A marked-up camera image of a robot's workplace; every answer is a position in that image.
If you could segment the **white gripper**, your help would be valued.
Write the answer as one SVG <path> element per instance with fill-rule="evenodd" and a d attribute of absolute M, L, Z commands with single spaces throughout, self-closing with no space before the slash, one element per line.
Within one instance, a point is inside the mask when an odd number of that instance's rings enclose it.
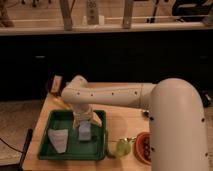
<path fill-rule="evenodd" d="M 81 121 L 90 120 L 90 122 L 98 127 L 102 126 L 102 120 L 93 112 L 92 107 L 88 104 L 73 105 L 74 121 L 72 127 L 78 128 Z"/>

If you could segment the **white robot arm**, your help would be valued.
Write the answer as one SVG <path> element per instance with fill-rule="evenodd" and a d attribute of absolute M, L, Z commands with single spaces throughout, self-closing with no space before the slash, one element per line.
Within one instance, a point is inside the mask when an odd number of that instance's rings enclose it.
<path fill-rule="evenodd" d="M 157 84 L 90 87 L 76 76 L 61 96 L 79 114 L 88 104 L 148 110 L 152 171 L 210 171 L 204 107 L 189 82 L 167 78 Z"/>

